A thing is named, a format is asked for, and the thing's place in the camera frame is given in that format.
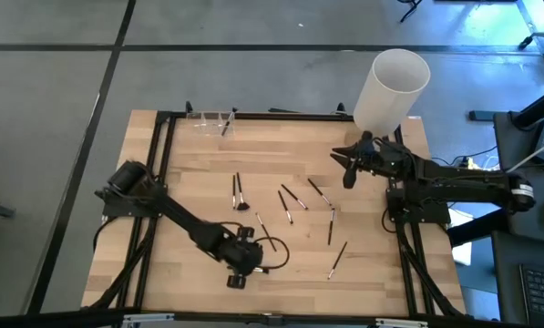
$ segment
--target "concrete floor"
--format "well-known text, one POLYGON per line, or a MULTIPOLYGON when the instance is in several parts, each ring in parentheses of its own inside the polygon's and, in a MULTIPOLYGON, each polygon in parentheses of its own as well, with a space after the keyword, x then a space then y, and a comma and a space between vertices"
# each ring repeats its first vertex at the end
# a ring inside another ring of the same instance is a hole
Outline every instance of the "concrete floor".
MULTIPOLYGON (((0 44, 113 44, 126 4, 0 0, 0 44)), ((425 0, 399 25, 407 8, 389 0, 138 1, 126 43, 514 46, 529 33, 513 4, 425 0)), ((544 24, 540 9, 532 11, 544 24)), ((432 79, 411 114, 424 118, 434 156, 452 159, 495 145, 492 126, 468 122, 469 110, 518 110, 544 94, 537 54, 421 55, 432 79), (450 140, 443 137, 448 127, 450 140)), ((44 311, 80 304, 102 208, 93 190, 115 169, 131 109, 182 110, 190 100, 197 110, 328 113, 338 102, 352 110, 375 56, 122 53, 44 311)), ((0 201, 17 208, 14 219, 0 219, 0 315, 22 312, 108 58, 108 52, 0 52, 0 201)), ((487 210, 458 206, 477 215, 487 210)), ((475 242, 473 253, 472 266, 458 271, 461 283, 496 292, 489 243, 475 242)))

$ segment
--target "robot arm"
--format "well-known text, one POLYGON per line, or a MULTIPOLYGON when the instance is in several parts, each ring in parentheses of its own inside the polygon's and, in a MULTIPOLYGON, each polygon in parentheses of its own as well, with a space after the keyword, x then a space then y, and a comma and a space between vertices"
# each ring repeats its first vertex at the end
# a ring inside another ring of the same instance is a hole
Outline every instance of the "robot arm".
POLYGON ((197 248, 215 261, 225 261, 236 275, 251 274, 262 263, 262 246, 253 241, 254 229, 241 227, 234 234, 223 225, 201 220, 169 197, 167 190, 149 174, 148 168, 139 162, 127 161, 109 179, 108 186, 97 191, 102 200, 115 198, 127 200, 136 207, 164 214, 189 233, 197 248))
POLYGON ((513 211, 526 211, 535 204, 529 182, 516 174, 442 167, 403 145, 372 138, 370 132, 353 146, 333 151, 333 159, 345 168, 343 184, 348 189, 356 182, 359 170, 402 180, 404 202, 409 204, 424 200, 490 202, 513 211))

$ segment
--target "wooden tabletop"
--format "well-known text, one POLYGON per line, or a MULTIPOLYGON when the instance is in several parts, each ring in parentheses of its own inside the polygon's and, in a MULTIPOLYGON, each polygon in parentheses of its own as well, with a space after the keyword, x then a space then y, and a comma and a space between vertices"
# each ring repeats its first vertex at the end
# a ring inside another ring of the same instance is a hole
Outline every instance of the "wooden tabletop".
MULTIPOLYGON (((127 159, 146 160, 155 117, 156 111, 132 111, 118 165, 127 159)), ((402 132, 405 144, 415 154, 429 158, 421 118, 407 118, 402 132)), ((287 243, 291 258, 285 267, 269 275, 257 272, 250 275, 244 290, 230 289, 226 286, 230 274, 226 265, 199 251, 187 232, 171 220, 161 218, 143 309, 407 315, 396 236, 381 227, 386 179, 359 173, 354 189, 345 190, 344 170, 329 157, 331 148, 351 145, 359 137, 360 131, 353 122, 241 119, 235 121, 234 133, 227 137, 205 137, 194 132, 188 121, 178 119, 167 175, 170 196, 201 219, 232 220, 252 226, 256 237, 264 236, 255 217, 255 212, 259 212, 269 233, 287 243), (246 212, 231 208, 231 183, 236 171, 241 173, 243 195, 251 206, 246 212), (307 178, 337 208, 330 246, 327 245, 330 208, 307 178), (283 192, 293 225, 288 223, 278 198, 277 190, 282 183, 310 208, 303 210, 283 192), (333 278, 327 281, 327 274, 346 241, 343 258, 333 278)), ((99 236, 83 305, 96 301, 121 270, 132 221, 120 218, 99 236)), ((435 224, 421 224, 421 233, 431 276, 454 306, 464 311, 447 236, 435 224)), ((283 261, 285 251, 281 247, 274 252, 269 242, 263 241, 262 245, 263 264, 283 261)), ((419 279, 413 274, 418 309, 422 312, 419 279)), ((127 304, 133 303, 137 281, 138 271, 135 271, 127 304)))

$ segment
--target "white cup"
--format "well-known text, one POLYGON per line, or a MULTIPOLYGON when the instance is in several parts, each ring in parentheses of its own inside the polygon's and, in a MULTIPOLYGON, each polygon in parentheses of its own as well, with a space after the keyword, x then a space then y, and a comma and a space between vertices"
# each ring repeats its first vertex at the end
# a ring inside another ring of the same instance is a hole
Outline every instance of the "white cup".
POLYGON ((426 61, 404 49, 379 54, 354 107, 354 123, 375 137, 387 136, 403 121, 431 74, 426 61))

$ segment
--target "brush bristles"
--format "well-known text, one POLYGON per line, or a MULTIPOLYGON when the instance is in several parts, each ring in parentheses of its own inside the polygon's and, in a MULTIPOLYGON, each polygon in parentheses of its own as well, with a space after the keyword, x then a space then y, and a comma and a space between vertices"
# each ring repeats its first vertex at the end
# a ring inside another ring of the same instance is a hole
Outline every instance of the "brush bristles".
POLYGON ((237 205, 237 210, 248 210, 250 206, 247 203, 239 203, 237 205))

